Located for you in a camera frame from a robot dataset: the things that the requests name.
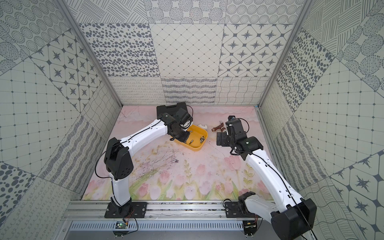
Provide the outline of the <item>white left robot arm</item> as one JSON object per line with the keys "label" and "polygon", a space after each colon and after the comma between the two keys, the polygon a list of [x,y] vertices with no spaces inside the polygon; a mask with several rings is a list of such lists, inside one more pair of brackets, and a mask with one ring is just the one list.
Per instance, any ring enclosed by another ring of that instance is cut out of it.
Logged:
{"label": "white left robot arm", "polygon": [[171,141],[186,143],[190,137],[188,128],[193,124],[193,116],[186,103],[171,106],[158,106],[157,118],[138,132],[118,140],[108,141],[104,163],[112,179],[112,203],[123,207],[132,200],[129,191],[129,175],[134,170],[132,157],[154,140],[169,135]]}

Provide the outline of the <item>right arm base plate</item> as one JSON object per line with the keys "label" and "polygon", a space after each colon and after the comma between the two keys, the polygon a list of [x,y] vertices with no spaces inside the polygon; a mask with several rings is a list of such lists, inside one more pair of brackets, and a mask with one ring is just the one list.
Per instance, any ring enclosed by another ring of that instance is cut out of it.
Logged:
{"label": "right arm base plate", "polygon": [[226,218],[260,218],[259,215],[249,212],[245,205],[238,201],[226,199],[222,205],[226,212]]}

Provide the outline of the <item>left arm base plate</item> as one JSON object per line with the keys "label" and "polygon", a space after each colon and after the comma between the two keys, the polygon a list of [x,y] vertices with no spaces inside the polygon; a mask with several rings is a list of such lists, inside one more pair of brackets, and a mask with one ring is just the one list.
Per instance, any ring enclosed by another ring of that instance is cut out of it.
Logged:
{"label": "left arm base plate", "polygon": [[128,217],[143,219],[145,217],[147,202],[132,202],[132,199],[130,199],[124,205],[119,205],[114,198],[114,196],[111,197],[111,202],[107,206],[104,216],[106,219],[126,219]]}

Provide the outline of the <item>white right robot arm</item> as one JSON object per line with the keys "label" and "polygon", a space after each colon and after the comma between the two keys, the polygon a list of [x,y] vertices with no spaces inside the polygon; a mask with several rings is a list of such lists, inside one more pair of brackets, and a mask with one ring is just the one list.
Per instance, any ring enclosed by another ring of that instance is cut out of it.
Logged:
{"label": "white right robot arm", "polygon": [[313,231],[317,206],[304,199],[282,176],[256,137],[248,137],[241,119],[229,116],[227,131],[217,133],[217,145],[230,147],[232,156],[239,156],[266,186],[272,202],[249,191],[237,201],[223,200],[227,218],[256,218],[269,222],[281,240],[317,239]]}

